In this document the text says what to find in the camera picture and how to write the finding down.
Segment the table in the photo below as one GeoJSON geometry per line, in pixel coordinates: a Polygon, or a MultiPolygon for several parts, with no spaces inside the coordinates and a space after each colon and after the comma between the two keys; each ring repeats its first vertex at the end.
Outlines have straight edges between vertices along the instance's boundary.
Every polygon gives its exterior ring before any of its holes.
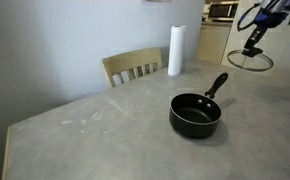
{"type": "Polygon", "coordinates": [[[13,124],[3,178],[290,179],[290,87],[208,62],[187,61],[13,124]],[[222,119],[205,140],[169,123],[171,99],[203,94],[222,72],[222,119]]]}

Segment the black saucepan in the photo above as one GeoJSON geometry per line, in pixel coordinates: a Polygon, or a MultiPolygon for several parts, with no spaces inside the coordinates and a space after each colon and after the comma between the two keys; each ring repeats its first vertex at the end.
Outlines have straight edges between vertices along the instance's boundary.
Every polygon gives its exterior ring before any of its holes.
{"type": "Polygon", "coordinates": [[[215,93],[228,78],[223,73],[215,80],[205,96],[198,94],[180,94],[171,102],[170,122],[181,135],[203,139],[214,134],[221,117],[221,108],[212,100],[215,93]]]}

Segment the microwave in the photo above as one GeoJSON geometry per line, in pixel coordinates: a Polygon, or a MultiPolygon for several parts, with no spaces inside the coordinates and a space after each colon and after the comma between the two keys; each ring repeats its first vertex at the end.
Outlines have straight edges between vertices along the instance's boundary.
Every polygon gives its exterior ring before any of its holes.
{"type": "Polygon", "coordinates": [[[238,1],[211,2],[208,18],[215,21],[234,21],[238,1]]]}

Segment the cabinet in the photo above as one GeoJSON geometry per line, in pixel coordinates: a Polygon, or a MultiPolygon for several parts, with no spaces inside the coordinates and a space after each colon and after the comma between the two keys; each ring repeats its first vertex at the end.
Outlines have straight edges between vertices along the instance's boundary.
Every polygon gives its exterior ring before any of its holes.
{"type": "Polygon", "coordinates": [[[231,27],[202,25],[196,58],[220,64],[231,27]]]}

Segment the chair backrest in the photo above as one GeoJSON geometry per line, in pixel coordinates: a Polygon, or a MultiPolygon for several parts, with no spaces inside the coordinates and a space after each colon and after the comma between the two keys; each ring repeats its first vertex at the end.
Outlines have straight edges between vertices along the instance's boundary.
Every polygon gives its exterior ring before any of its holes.
{"type": "Polygon", "coordinates": [[[123,72],[129,81],[153,73],[162,68],[160,48],[141,49],[103,59],[107,80],[115,87],[113,76],[117,75],[121,84],[124,83],[123,72]]]}

